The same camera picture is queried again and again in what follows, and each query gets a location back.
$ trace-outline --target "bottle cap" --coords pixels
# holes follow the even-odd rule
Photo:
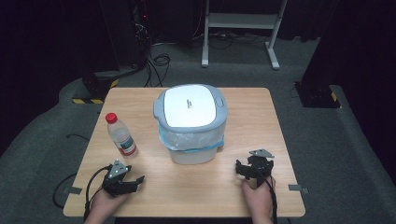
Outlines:
[[[115,113],[108,113],[106,115],[107,123],[115,123],[117,121],[117,115]]]

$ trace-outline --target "gray carpet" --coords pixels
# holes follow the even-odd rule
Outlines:
[[[215,87],[265,87],[272,94],[276,113],[299,184],[306,214],[291,223],[396,223],[396,191],[370,148],[348,106],[342,88],[332,86],[342,108],[302,107],[293,82],[304,75],[318,41],[302,43],[278,39],[280,70],[269,64],[262,42],[233,43],[209,50],[209,67],[201,67],[202,48],[180,45],[153,47],[152,56],[171,58],[165,87],[205,83]],[[212,40],[221,48],[226,42]],[[165,67],[158,67],[163,76]],[[123,77],[119,87],[142,87],[146,70]],[[152,85],[158,80],[151,78]],[[27,125],[0,159],[0,223],[82,223],[65,217],[52,202],[55,187],[78,170],[101,105],[75,105],[71,99],[81,80],[66,85],[60,102]],[[56,195],[64,204],[66,181]],[[281,218],[279,223],[288,223]]]

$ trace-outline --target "plastic bottle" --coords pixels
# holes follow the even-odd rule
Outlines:
[[[137,147],[134,143],[128,127],[117,118],[115,113],[106,115],[107,130],[116,147],[123,156],[137,154]]]

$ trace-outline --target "human hand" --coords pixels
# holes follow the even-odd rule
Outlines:
[[[267,177],[268,183],[272,184],[275,190],[276,181],[271,177]],[[265,181],[256,189],[253,189],[246,179],[242,182],[242,191],[247,201],[247,207],[252,216],[254,224],[272,223],[271,211],[273,202],[271,198],[270,187]]]
[[[92,199],[91,212],[84,224],[104,223],[126,201],[128,196],[129,194],[122,194],[113,197],[104,189],[100,189]]]

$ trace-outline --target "trash bin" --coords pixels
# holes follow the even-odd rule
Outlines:
[[[159,136],[174,162],[212,160],[224,145],[228,108],[223,94],[204,84],[180,85],[163,91],[154,102]]]

